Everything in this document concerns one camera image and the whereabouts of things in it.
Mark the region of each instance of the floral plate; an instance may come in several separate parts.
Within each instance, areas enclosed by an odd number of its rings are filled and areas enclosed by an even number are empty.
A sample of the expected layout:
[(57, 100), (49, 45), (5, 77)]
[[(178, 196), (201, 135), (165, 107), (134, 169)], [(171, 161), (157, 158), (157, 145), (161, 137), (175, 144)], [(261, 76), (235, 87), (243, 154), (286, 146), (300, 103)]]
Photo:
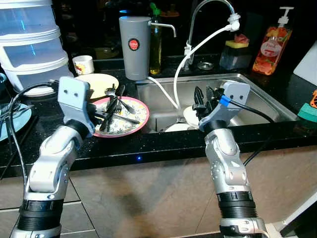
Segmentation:
[[(128, 104), (129, 106), (133, 107), (133, 109), (135, 110), (135, 114), (129, 113), (127, 109), (123, 105), (121, 105), (122, 110), (117, 115), (125, 117), (125, 118), (138, 120), (140, 123), (131, 124), (127, 121), (113, 117), (112, 123), (110, 125), (110, 130), (99, 131), (100, 125), (97, 125), (94, 136), (103, 137), (103, 138), (115, 138), (115, 137), (126, 136), (140, 130), (148, 122), (150, 111), (143, 102), (141, 102), (138, 99), (130, 98), (130, 97), (122, 97), (121, 100), (125, 102), (126, 104)], [(108, 101), (109, 101), (109, 98), (103, 98), (94, 102), (94, 104), (97, 106), (97, 108), (105, 108), (107, 106)]]

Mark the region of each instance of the orange soap bottle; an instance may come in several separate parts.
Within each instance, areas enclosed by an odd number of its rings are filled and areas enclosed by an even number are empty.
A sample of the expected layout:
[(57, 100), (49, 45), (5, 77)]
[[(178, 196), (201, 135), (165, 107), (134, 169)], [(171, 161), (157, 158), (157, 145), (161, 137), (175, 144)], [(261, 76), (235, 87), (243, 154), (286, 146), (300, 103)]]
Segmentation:
[(273, 74), (291, 36), (292, 29), (285, 25), (288, 23), (288, 11), (294, 9), (294, 7), (282, 6), (279, 9), (284, 9), (285, 14), (279, 18), (278, 26), (270, 26), (267, 29), (252, 67), (253, 72), (265, 75)]

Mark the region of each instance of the yellow sponge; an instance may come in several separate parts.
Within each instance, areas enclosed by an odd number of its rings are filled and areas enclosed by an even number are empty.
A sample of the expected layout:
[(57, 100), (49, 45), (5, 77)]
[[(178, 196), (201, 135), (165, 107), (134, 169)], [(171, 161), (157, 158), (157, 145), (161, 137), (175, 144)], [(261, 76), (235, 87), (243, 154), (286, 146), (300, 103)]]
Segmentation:
[(238, 49), (238, 48), (248, 47), (249, 43), (236, 43), (234, 42), (234, 40), (231, 40), (231, 41), (226, 41), (226, 46)]

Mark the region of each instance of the white cable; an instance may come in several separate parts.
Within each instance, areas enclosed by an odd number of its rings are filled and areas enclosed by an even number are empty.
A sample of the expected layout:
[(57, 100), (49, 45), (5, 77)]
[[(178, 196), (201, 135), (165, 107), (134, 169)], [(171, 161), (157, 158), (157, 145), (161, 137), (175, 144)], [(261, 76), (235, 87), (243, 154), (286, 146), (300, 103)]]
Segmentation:
[(163, 88), (163, 86), (154, 78), (152, 77), (147, 77), (147, 79), (153, 81), (161, 90), (162, 92), (165, 94), (165, 96), (167, 97), (167, 99), (169, 99), (169, 101), (173, 104), (173, 106), (178, 109), (177, 104), (174, 102), (174, 100), (169, 96), (169, 94), (165, 91), (165, 89)]
[(185, 61), (187, 59), (189, 59), (189, 57), (196, 51), (198, 50), (203, 44), (205, 44), (207, 41), (209, 41), (212, 37), (218, 35), (219, 33), (223, 32), (223, 31), (229, 31), (231, 30), (231, 25), (226, 25), (225, 27), (213, 32), (210, 36), (208, 36), (207, 38), (205, 38), (203, 41), (201, 41), (195, 48), (193, 48), (185, 57), (184, 59), (182, 60), (182, 62), (179, 64), (178, 68), (177, 68), (177, 71), (175, 73), (175, 76), (174, 76), (174, 97), (175, 97), (175, 100), (176, 100), (176, 105), (174, 105), (177, 109), (180, 109), (180, 103), (179, 103), (179, 100), (178, 100), (178, 94), (177, 94), (177, 77), (178, 77), (178, 74), (182, 68), (182, 65), (185, 63)]

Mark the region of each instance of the kitchen sink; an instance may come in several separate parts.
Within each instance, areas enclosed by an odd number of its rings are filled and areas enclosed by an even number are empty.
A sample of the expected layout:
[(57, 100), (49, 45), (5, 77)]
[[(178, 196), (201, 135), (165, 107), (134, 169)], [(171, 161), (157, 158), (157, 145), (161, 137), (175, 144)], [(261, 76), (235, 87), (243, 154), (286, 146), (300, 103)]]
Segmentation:
[[(174, 78), (157, 79), (174, 98), (173, 94)], [(213, 74), (202, 76), (179, 77), (177, 79), (178, 98), (181, 104), (181, 111), (194, 104), (194, 90), (198, 86), (206, 93), (206, 86), (211, 88), (219, 88), (225, 82), (235, 81), (247, 83), (251, 87), (246, 105), (255, 108), (269, 117), (275, 122), (297, 120), (297, 116), (281, 105), (273, 97), (259, 88), (257, 85), (248, 80), (244, 75), (239, 73), (230, 74)], [(137, 89), (139, 99), (143, 101), (150, 110), (150, 119), (147, 128), (150, 132), (164, 131), (169, 126), (182, 120), (182, 114), (178, 112), (171, 102), (165, 97), (159, 87), (150, 80), (137, 81)], [(251, 125), (268, 123), (267, 120), (249, 112), (242, 110), (231, 121), (229, 126)]]

